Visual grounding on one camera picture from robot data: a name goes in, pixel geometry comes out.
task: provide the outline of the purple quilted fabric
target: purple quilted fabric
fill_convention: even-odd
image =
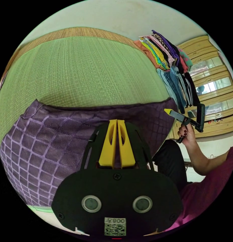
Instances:
[[[173,99],[94,108],[53,107],[35,100],[0,146],[9,181],[26,204],[51,206],[59,184],[80,170],[84,149],[96,126],[110,119],[131,122],[142,130],[154,155],[174,122],[165,108],[177,111]]]

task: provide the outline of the pink shirt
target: pink shirt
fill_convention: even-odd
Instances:
[[[186,73],[186,72],[188,72],[188,67],[187,67],[187,65],[185,64],[185,62],[184,62],[184,60],[183,60],[183,58],[180,56],[180,62],[181,62],[181,65],[182,65],[182,67],[183,67],[183,69],[184,69],[184,73]]]
[[[165,231],[175,229],[203,213],[221,193],[232,171],[233,146],[222,165],[212,170],[202,182],[189,184],[182,190],[183,212],[172,227]]]

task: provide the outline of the wooden drawer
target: wooden drawer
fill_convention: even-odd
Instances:
[[[209,42],[209,40],[202,40],[197,43],[190,44],[190,45],[184,47],[182,50],[187,55],[189,55],[190,53],[192,53],[194,51],[198,51],[200,49],[207,48],[207,47],[213,47],[213,45]]]
[[[205,116],[205,121],[215,120],[233,115],[233,92],[205,100],[201,103],[203,103],[206,107],[207,114]],[[193,120],[196,120],[196,109],[197,108],[194,106],[186,108],[185,116],[189,116]]]
[[[205,123],[203,133],[195,131],[195,137],[208,137],[215,136],[219,134],[226,134],[233,131],[233,115],[227,118],[224,118],[222,121]]]
[[[192,61],[193,65],[195,65],[197,63],[200,63],[205,60],[209,60],[209,59],[211,59],[213,57],[217,57],[217,56],[219,56],[218,52],[214,51],[214,52],[210,52],[210,53],[195,57],[191,61]]]
[[[196,44],[198,42],[202,42],[202,41],[206,41],[206,40],[209,42],[208,35],[204,35],[204,36],[200,36],[200,37],[196,37],[196,38],[190,39],[190,40],[188,40],[188,41],[186,41],[184,43],[181,43],[180,45],[178,45],[178,47],[183,50],[184,48],[186,48],[186,47],[188,47],[190,45],[194,45],[194,44]]]
[[[210,52],[214,52],[214,51],[218,51],[217,48],[215,48],[214,46],[208,46],[199,50],[192,51],[191,53],[188,53],[188,56],[190,59],[194,59],[195,57],[198,57]]]
[[[218,97],[230,92],[233,92],[233,81],[229,71],[213,74],[208,77],[204,77],[194,82],[196,88],[203,88],[202,95],[198,95],[199,100],[205,101],[214,97]]]
[[[208,69],[206,71],[203,71],[201,73],[198,73],[194,76],[192,76],[192,80],[193,82],[199,80],[199,79],[202,79],[202,78],[205,78],[205,77],[208,77],[208,76],[211,76],[211,75],[214,75],[216,73],[220,73],[220,72],[224,72],[224,71],[227,71],[228,69],[226,68],[225,65],[222,65],[222,66],[216,66],[216,67],[213,67],[211,69]]]

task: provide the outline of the screw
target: screw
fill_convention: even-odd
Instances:
[[[172,214],[172,215],[169,217],[169,220],[170,220],[170,221],[175,220],[175,215],[174,215],[174,214]]]
[[[64,219],[64,215],[63,215],[62,213],[58,213],[58,217],[59,217],[60,219]]]
[[[118,181],[118,180],[121,179],[121,174],[115,173],[114,176],[113,176],[113,178]]]

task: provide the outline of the woman's hand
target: woman's hand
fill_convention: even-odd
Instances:
[[[181,125],[178,131],[178,136],[185,137],[182,141],[185,146],[196,143],[194,129],[191,124],[188,124],[187,126]]]

